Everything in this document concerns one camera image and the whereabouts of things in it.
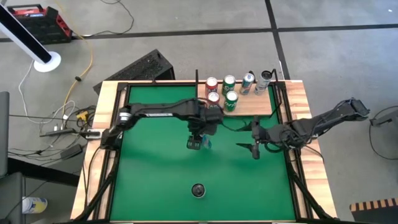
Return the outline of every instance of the white cable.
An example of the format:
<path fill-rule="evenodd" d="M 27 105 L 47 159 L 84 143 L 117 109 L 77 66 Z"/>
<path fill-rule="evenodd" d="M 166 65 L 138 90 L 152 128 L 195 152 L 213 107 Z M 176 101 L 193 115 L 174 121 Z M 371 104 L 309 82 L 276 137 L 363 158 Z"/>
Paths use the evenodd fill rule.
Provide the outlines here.
<path fill-rule="evenodd" d="M 73 100 L 70 100 L 70 101 L 68 101 L 67 103 L 65 103 L 63 106 L 61 106 L 59 109 L 57 109 L 57 110 L 54 112 L 54 115 L 52 116 L 52 118 L 49 118 L 49 119 L 50 119 L 49 121 L 46 121 L 46 122 L 45 122 L 45 121 L 37 122 L 37 121 L 33 121 L 33 120 L 31 120 L 31 119 L 29 118 L 29 115 L 27 114 L 27 108 L 26 108 L 25 97 L 24 97 L 24 94 L 22 93 L 21 86 L 22 86 L 23 82 L 25 81 L 25 79 L 27 78 L 27 76 L 30 74 L 30 71 L 32 70 L 33 63 L 34 63 L 34 60 L 32 60 L 32 63 L 30 63 L 30 66 L 29 66 L 29 69 L 28 69 L 27 73 L 25 74 L 24 78 L 22 79 L 22 81 L 20 82 L 20 84 L 19 84 L 19 86 L 18 86 L 19 93 L 21 94 L 21 97 L 22 97 L 22 102 L 24 103 L 24 110 L 25 110 L 26 118 L 27 118 L 30 122 L 33 122 L 33 123 L 35 123 L 35 124 L 47 124 L 47 123 L 51 122 L 51 121 L 53 120 L 53 118 L 58 114 L 58 112 L 59 112 L 60 110 L 62 110 L 62 109 L 63 109 L 66 105 L 68 105 L 69 103 L 73 103 L 72 112 L 69 114 L 69 116 L 72 115 L 73 110 L 75 109 L 75 102 L 74 102 Z"/>

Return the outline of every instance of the black case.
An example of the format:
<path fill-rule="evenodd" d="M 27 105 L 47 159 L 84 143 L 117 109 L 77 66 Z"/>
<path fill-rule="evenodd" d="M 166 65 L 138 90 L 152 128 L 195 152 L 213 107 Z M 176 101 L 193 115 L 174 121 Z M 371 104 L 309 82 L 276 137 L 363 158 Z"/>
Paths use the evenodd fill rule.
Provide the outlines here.
<path fill-rule="evenodd" d="M 15 15 L 15 9 L 21 7 L 37 7 L 43 13 L 40 4 L 20 6 L 8 6 L 8 11 L 43 45 L 69 43 L 72 39 L 72 31 L 58 15 L 58 11 L 52 7 L 46 8 L 46 15 L 32 17 L 29 14 Z"/>
<path fill-rule="evenodd" d="M 136 60 L 105 79 L 110 80 L 175 80 L 173 65 L 157 50 Z M 99 95 L 102 82 L 93 87 Z"/>

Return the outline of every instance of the wooden tray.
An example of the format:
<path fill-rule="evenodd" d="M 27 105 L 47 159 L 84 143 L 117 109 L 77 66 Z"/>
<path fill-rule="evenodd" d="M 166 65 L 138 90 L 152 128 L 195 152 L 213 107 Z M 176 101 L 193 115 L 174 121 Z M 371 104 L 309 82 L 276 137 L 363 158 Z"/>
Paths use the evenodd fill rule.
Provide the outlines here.
<path fill-rule="evenodd" d="M 217 93 L 220 96 L 220 106 L 224 107 L 224 99 L 225 97 L 221 93 L 223 85 L 218 84 Z M 232 116 L 252 116 L 252 115 L 271 115 L 272 108 L 271 108 L 271 99 L 269 98 L 268 90 L 266 90 L 261 96 L 257 96 L 254 94 L 254 88 L 256 84 L 253 83 L 251 85 L 251 89 L 249 94 L 242 95 L 239 93 L 241 89 L 241 84 L 235 84 L 234 91 L 238 94 L 238 102 L 236 103 L 236 108 L 232 112 L 224 111 L 225 114 L 232 115 Z M 205 84 L 198 85 L 198 97 L 206 98 L 205 93 Z"/>

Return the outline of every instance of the black crate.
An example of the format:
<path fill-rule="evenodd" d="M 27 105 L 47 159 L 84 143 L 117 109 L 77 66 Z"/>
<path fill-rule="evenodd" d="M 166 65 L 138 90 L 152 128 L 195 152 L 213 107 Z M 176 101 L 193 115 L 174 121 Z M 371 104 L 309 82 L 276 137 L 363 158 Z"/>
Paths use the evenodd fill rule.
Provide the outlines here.
<path fill-rule="evenodd" d="M 175 80 L 173 65 L 157 50 L 136 60 L 104 81 L 112 80 Z M 93 87 L 99 95 L 102 82 Z"/>

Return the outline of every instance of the blue can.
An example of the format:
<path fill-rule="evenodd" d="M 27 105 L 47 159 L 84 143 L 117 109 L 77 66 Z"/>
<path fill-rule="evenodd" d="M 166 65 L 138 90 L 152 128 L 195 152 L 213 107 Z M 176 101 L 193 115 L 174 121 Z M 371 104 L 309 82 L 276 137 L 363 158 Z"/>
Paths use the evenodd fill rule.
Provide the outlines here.
<path fill-rule="evenodd" d="M 242 81 L 242 87 L 241 87 L 241 94 L 242 95 L 247 95 L 250 92 L 250 87 L 254 82 L 254 74 L 252 73 L 247 73 L 243 77 Z"/>

